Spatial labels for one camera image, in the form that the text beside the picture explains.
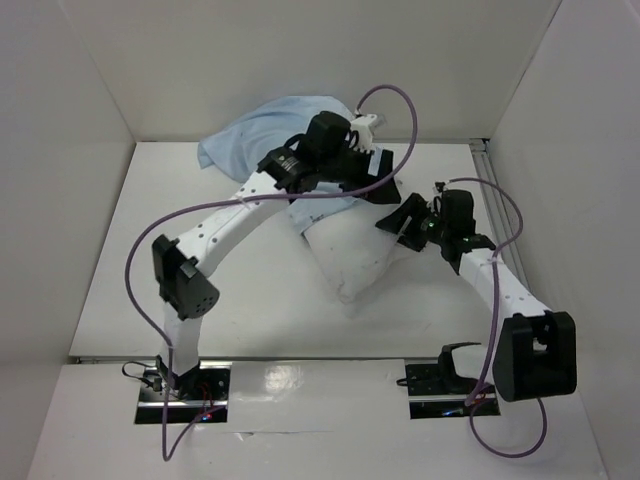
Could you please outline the white pillow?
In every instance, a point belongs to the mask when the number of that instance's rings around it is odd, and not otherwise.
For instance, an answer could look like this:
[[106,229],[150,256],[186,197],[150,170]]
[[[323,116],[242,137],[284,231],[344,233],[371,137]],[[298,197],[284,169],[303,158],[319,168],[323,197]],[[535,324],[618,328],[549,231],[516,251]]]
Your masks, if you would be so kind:
[[388,267],[415,253],[376,223],[396,210],[394,205],[359,202],[313,222],[302,236],[341,303],[354,302],[379,280]]

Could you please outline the light blue pillowcase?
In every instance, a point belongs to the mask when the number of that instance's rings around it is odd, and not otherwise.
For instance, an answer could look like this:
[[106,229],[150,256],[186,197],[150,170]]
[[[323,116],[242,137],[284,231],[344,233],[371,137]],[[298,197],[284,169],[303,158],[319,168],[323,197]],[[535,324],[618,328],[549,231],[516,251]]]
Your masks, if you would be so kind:
[[[198,144],[201,169],[215,166],[237,183],[245,183],[268,152],[286,140],[305,133],[311,119],[322,111],[334,112],[347,120],[353,113],[331,96],[285,96],[267,102],[239,117],[227,127]],[[326,200],[295,200],[286,209],[297,233],[331,215],[360,206],[353,197]]]

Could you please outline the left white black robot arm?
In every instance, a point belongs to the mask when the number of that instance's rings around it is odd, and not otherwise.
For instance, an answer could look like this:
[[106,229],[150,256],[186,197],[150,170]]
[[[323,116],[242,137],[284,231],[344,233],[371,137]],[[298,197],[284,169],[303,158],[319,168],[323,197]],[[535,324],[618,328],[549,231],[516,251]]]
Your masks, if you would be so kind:
[[164,323],[154,327],[164,341],[156,366],[172,397],[189,397],[201,381],[202,321],[220,297],[211,275],[261,224],[304,200],[400,202],[393,154],[374,145],[380,122],[376,114],[352,120],[330,111],[316,114],[305,132],[260,159],[234,197],[210,204],[208,218],[176,238],[153,241],[154,277],[165,304]]

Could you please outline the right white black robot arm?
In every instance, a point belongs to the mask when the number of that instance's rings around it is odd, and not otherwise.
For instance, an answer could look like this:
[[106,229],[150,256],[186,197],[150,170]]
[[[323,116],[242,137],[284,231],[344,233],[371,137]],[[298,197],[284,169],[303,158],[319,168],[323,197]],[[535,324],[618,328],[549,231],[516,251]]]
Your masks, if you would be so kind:
[[432,201],[412,194],[377,228],[420,252],[441,257],[490,309],[489,341],[445,345],[436,379],[448,392],[466,384],[476,397],[486,386],[507,402],[570,395],[577,387],[576,325],[567,312],[536,299],[502,261],[495,244],[476,230],[473,195],[443,190]]

